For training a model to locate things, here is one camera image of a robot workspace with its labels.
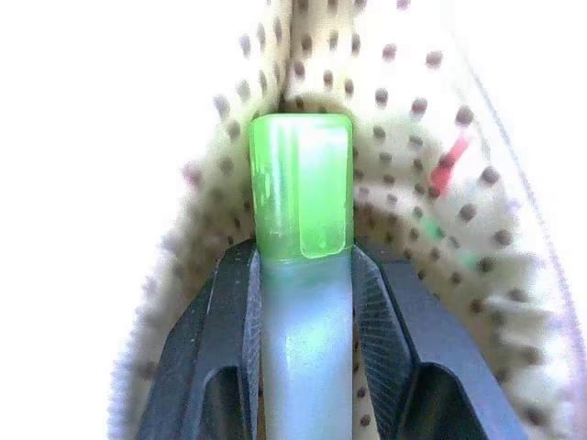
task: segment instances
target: green cap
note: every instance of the green cap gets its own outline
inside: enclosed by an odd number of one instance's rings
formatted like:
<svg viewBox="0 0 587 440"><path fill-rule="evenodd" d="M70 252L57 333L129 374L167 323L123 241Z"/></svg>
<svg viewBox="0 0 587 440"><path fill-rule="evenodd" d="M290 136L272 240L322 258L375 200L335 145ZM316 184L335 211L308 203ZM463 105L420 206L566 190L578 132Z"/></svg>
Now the green cap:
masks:
<svg viewBox="0 0 587 440"><path fill-rule="evenodd" d="M263 259L319 259L352 246L352 124L346 116L255 119L250 171Z"/></svg>

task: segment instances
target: textured black plastic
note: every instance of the textured black plastic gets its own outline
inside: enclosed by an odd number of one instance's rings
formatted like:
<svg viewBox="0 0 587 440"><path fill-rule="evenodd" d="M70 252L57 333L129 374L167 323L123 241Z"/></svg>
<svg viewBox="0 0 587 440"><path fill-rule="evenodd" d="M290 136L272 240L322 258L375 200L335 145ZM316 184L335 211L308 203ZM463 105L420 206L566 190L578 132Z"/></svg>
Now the textured black plastic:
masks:
<svg viewBox="0 0 587 440"><path fill-rule="evenodd" d="M226 252L170 332L138 438L255 440L259 328L259 257L248 241Z"/></svg>
<svg viewBox="0 0 587 440"><path fill-rule="evenodd" d="M388 292L416 359L400 438L526 439L477 346L407 261L383 266Z"/></svg>
<svg viewBox="0 0 587 440"><path fill-rule="evenodd" d="M377 265L352 253L352 290L360 349L381 438L395 438L410 389L414 361Z"/></svg>

